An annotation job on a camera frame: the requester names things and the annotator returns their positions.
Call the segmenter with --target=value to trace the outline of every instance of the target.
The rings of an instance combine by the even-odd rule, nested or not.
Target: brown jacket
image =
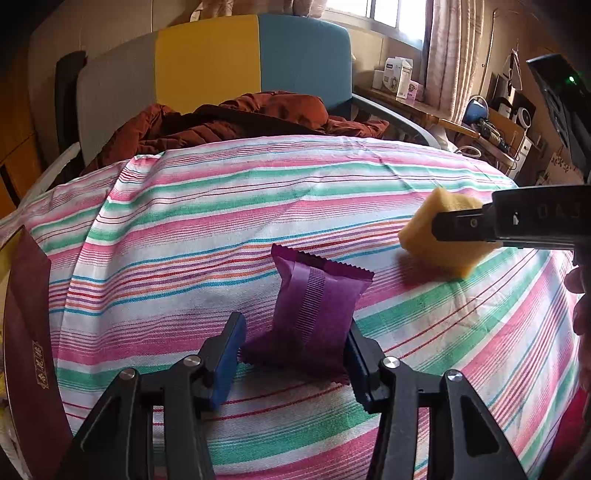
[[[344,135],[381,138],[388,122],[364,123],[330,116],[322,100],[288,92],[247,93],[220,105],[202,105],[182,115],[158,103],[120,127],[84,173],[175,148],[237,138],[277,135]]]

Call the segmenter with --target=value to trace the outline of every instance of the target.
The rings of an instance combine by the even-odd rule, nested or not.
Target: metal screw
[[[189,355],[183,358],[183,363],[186,367],[198,367],[201,365],[201,359],[198,355]]]
[[[447,376],[447,379],[451,382],[461,382],[462,379],[464,378],[464,375],[462,375],[462,372],[460,372],[458,370],[448,370],[446,376]]]
[[[382,360],[382,363],[386,368],[392,370],[400,366],[400,360],[398,360],[398,358],[396,358],[395,356],[387,356]]]
[[[135,377],[135,370],[133,368],[126,368],[119,372],[119,378],[121,380],[131,380],[133,377]]]

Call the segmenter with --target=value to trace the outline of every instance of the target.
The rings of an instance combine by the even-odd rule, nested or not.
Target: chair armrest
[[[47,189],[51,187],[65,166],[77,157],[78,153],[80,153],[80,142],[73,143],[66,150],[64,150],[64,153],[57,157],[55,161],[41,174],[33,186],[28,189],[25,196],[21,199],[21,203],[18,205],[18,207],[22,208],[26,206],[39,197],[39,195],[45,193]]]
[[[408,118],[404,118],[402,115],[355,93],[352,95],[352,100],[364,112],[383,118],[404,132],[413,135],[420,145],[426,145],[438,150],[441,149],[437,140],[429,132],[416,123],[411,122]]]

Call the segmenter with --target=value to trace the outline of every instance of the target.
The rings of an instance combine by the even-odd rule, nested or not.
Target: pink box
[[[413,82],[412,80],[410,81],[408,84],[408,95],[406,97],[405,103],[414,103],[414,101],[417,99],[418,87],[418,82]]]

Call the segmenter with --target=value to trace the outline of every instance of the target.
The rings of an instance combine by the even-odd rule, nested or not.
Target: windowsill
[[[390,25],[386,25],[382,22],[376,22],[371,18],[361,17],[360,15],[342,12],[333,8],[326,8],[324,13],[322,13],[321,18],[322,20],[336,23],[343,27],[353,27],[359,30],[373,31],[385,35],[386,37],[398,40],[402,43],[406,43],[406,45],[416,48],[417,50],[423,49],[422,40],[413,40],[412,38],[408,38],[399,29],[391,27]]]

